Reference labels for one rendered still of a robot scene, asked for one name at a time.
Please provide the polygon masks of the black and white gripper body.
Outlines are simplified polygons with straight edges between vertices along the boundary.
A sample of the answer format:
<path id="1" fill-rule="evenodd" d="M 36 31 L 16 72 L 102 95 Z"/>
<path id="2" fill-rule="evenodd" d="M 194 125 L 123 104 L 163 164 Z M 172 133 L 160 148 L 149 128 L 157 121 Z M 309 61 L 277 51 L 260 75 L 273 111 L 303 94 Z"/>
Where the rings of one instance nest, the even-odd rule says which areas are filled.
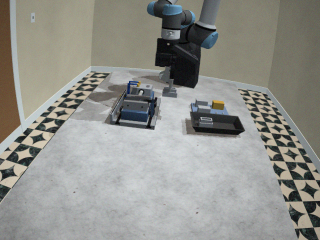
<path id="1" fill-rule="evenodd" d="M 177 53 L 172 51 L 173 43 L 179 43 L 179 39 L 178 40 L 168 40 L 163 38 L 157 39 L 155 66 L 169 67 L 172 65 L 173 60 L 175 60 L 175 66 L 176 66 Z M 167 45 L 167 44 L 170 44 L 170 45 Z"/>

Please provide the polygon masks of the yellow block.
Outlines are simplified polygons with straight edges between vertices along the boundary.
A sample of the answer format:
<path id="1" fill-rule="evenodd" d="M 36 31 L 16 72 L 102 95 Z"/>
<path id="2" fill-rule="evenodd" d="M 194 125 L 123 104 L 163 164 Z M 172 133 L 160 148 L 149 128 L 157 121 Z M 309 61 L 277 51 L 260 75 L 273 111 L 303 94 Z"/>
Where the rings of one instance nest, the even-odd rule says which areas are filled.
<path id="1" fill-rule="evenodd" d="M 212 109 L 224 110 L 224 102 L 219 100 L 212 100 Z"/>

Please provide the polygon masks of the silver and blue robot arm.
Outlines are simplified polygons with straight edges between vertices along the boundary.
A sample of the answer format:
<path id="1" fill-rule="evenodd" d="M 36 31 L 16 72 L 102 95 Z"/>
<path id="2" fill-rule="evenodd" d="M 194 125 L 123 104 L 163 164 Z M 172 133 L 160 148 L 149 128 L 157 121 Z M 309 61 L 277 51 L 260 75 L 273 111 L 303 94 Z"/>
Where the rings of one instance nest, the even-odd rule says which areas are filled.
<path id="1" fill-rule="evenodd" d="M 204 0 L 200 18 L 196 22 L 195 14 L 182 9 L 181 5 L 175 5 L 177 1 L 152 1 L 147 6 L 147 12 L 162 18 L 161 37 L 163 39 L 179 39 L 179 43 L 174 43 L 171 50 L 196 65 L 199 61 L 193 55 L 196 45 L 210 49 L 218 39 L 215 21 L 221 0 Z"/>

